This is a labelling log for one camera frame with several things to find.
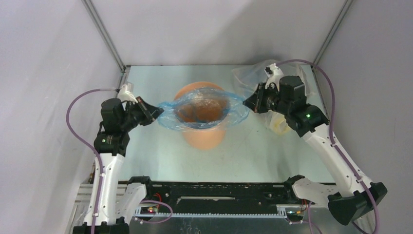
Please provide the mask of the translucent white plastic bag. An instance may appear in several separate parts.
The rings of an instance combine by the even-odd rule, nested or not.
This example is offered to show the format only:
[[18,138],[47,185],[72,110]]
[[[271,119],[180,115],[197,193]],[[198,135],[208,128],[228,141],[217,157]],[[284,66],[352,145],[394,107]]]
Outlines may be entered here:
[[[244,98],[250,97],[259,83],[266,83],[268,80],[274,82],[279,87],[279,80],[284,76],[298,76],[305,85],[305,96],[307,98],[315,94],[314,88],[311,87],[305,74],[303,66],[297,63],[279,65],[276,68],[275,75],[268,74],[265,69],[272,64],[278,63],[274,59],[264,60],[253,65],[244,65],[232,69],[234,93]],[[265,127],[278,135],[283,135],[291,130],[287,125],[283,115],[276,112],[260,114],[259,118]]]

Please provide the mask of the blue plastic trash bag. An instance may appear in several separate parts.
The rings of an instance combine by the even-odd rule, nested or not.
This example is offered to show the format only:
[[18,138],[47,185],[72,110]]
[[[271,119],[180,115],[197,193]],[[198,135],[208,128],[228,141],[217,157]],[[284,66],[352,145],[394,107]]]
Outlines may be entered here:
[[247,119],[250,112],[241,96],[212,87],[196,88],[158,107],[164,110],[158,123],[181,132],[225,130]]

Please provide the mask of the orange plastic trash bin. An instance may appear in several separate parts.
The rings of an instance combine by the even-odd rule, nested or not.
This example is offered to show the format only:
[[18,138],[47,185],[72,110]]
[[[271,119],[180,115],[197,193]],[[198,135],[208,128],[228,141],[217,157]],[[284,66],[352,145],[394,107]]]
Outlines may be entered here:
[[[212,82],[194,82],[184,86],[180,91],[178,91],[178,93],[175,95],[174,100],[181,98],[184,94],[188,93],[189,91],[203,87],[210,87],[216,88],[218,90],[223,90],[222,87]],[[226,135],[226,130],[191,130],[183,132],[182,135],[185,141],[193,148],[199,150],[211,150],[216,148],[223,142]]]

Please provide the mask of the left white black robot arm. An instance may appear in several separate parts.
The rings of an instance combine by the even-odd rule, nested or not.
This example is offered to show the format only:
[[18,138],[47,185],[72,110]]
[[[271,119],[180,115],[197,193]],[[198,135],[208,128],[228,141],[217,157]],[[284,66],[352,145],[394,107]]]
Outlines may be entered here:
[[73,228],[75,234],[128,234],[129,224],[138,205],[152,201],[154,190],[149,177],[131,179],[117,201],[119,175],[135,127],[152,124],[163,109],[141,97],[128,100],[108,99],[101,104],[102,121],[94,140],[95,176],[89,208],[83,223]]

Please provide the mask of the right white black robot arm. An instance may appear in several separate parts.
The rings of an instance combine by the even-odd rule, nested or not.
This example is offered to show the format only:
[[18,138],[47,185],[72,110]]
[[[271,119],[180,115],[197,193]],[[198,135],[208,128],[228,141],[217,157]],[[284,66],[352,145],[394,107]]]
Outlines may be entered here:
[[382,182],[374,183],[341,149],[326,115],[307,102],[305,85],[299,77],[282,77],[278,85],[259,83],[243,104],[257,114],[282,114],[288,126],[318,153],[336,184],[327,186],[302,175],[294,176],[285,182],[289,186],[283,191],[286,202],[312,201],[327,208],[337,222],[348,225],[374,210],[387,194]]

